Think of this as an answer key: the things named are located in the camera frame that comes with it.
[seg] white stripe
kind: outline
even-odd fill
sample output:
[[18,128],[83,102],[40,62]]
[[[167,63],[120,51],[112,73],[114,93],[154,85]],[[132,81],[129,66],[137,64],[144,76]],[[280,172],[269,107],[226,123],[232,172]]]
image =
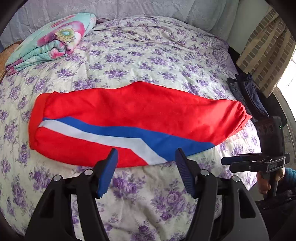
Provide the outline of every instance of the white stripe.
[[142,139],[128,137],[102,136],[79,130],[73,126],[62,123],[58,120],[44,120],[39,127],[58,132],[68,137],[99,143],[107,146],[122,147],[131,149],[141,157],[148,165],[155,165],[167,162],[163,157],[153,151]]

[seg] white wall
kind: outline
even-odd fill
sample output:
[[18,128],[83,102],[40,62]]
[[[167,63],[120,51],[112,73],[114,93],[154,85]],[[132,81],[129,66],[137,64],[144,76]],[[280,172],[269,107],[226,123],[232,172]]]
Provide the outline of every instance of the white wall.
[[267,13],[269,5],[264,0],[240,0],[235,21],[227,42],[241,54],[260,21]]

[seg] brown cushion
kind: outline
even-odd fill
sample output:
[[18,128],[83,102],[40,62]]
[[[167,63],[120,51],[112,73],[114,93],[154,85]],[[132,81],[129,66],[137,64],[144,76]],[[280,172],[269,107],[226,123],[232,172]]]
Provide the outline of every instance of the brown cushion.
[[5,63],[19,44],[12,44],[0,53],[0,82],[5,74]]

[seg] teal sleeve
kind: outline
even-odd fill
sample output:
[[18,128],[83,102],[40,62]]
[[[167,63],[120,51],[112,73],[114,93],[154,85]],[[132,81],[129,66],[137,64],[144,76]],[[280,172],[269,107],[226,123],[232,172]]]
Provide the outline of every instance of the teal sleeve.
[[277,193],[291,190],[296,187],[296,170],[286,168],[285,176],[278,183]]

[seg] bed sheet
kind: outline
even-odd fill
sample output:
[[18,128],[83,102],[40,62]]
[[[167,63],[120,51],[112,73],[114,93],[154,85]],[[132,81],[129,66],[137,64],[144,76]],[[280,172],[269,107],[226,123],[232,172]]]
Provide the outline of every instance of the bed sheet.
[[[30,150],[28,121],[37,96],[86,88],[118,88],[135,81],[175,88],[211,99],[234,100],[227,77],[235,67],[227,44],[201,29],[166,17],[135,16],[95,26],[75,51],[30,66],[0,84],[0,209],[24,234],[46,186],[56,174],[73,177],[87,167],[48,159]],[[230,178],[223,156],[260,151],[251,121],[220,145],[190,156],[201,168]],[[237,173],[247,188],[255,173]],[[76,236],[83,239],[77,200],[71,198]],[[175,162],[117,168],[110,187],[97,200],[110,240],[166,240],[185,237],[196,200],[184,189]],[[221,197],[216,212],[221,211]]]

